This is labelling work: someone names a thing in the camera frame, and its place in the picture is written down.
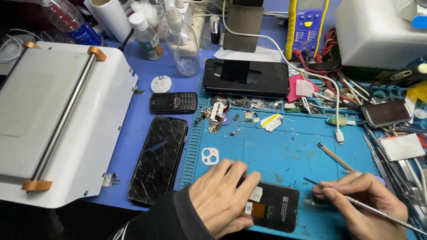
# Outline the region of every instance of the pink paper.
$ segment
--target pink paper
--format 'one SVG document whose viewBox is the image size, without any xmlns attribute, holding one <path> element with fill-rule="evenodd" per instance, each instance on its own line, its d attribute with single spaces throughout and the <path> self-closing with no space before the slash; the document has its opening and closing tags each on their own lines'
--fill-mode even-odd
<svg viewBox="0 0 427 240">
<path fill-rule="evenodd" d="M 298 98 L 303 97 L 303 96 L 296 95 L 296 80 L 298 79 L 304 80 L 301 75 L 296 75 L 289 79 L 289 95 L 287 97 L 289 102 L 295 101 Z M 315 92 L 319 91 L 319 88 L 314 87 L 314 91 Z"/>
</svg>

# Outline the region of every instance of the pencil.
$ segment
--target pencil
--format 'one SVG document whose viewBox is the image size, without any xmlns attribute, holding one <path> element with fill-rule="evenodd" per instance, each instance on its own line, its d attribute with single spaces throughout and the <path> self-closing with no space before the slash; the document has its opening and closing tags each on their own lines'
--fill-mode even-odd
<svg viewBox="0 0 427 240">
<path fill-rule="evenodd" d="M 337 157 L 333 152 L 331 152 L 327 147 L 325 147 L 322 143 L 319 143 L 318 146 L 323 149 L 326 153 L 328 153 L 329 155 L 331 155 L 331 157 L 333 157 L 335 160 L 337 160 L 339 163 L 341 163 L 341 165 L 343 165 L 345 168 L 347 168 L 350 171 L 354 171 L 353 168 L 351 168 L 351 166 L 349 166 L 347 163 L 345 163 L 343 160 L 341 160 L 339 157 Z"/>
</svg>

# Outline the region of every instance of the cracked phone screen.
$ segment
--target cracked phone screen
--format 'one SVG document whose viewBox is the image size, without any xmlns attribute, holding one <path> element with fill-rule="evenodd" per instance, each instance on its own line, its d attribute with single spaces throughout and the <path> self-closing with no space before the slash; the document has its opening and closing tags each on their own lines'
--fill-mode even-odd
<svg viewBox="0 0 427 240">
<path fill-rule="evenodd" d="M 153 205 L 173 183 L 188 131 L 185 120 L 156 116 L 129 185 L 128 198 Z"/>
</svg>

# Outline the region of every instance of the multimeter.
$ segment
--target multimeter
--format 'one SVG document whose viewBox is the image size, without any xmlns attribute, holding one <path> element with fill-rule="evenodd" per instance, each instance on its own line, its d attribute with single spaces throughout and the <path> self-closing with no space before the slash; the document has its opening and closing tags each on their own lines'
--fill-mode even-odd
<svg viewBox="0 0 427 240">
<path fill-rule="evenodd" d="M 329 0 L 290 0 L 287 60 L 298 59 L 293 50 L 308 49 L 309 57 L 316 56 L 328 4 Z"/>
</svg>

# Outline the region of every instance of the clear plastic bottle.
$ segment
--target clear plastic bottle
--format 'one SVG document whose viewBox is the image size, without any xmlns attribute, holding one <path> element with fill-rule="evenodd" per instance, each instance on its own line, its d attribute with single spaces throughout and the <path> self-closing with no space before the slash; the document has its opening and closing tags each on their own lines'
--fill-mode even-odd
<svg viewBox="0 0 427 240">
<path fill-rule="evenodd" d="M 142 13 L 134 13 L 129 17 L 129 22 L 135 29 L 135 39 L 138 41 L 147 58 L 159 60 L 163 56 L 163 47 L 160 45 L 156 31 L 148 26 L 147 20 Z"/>
<path fill-rule="evenodd" d="M 66 0 L 42 0 L 43 11 L 50 22 L 65 32 L 76 44 L 106 46 L 78 9 Z"/>
<path fill-rule="evenodd" d="M 166 42 L 174 57 L 176 68 L 183 76 L 193 76 L 200 70 L 199 46 L 193 29 L 182 18 L 176 7 L 166 6 L 169 29 Z"/>
</svg>

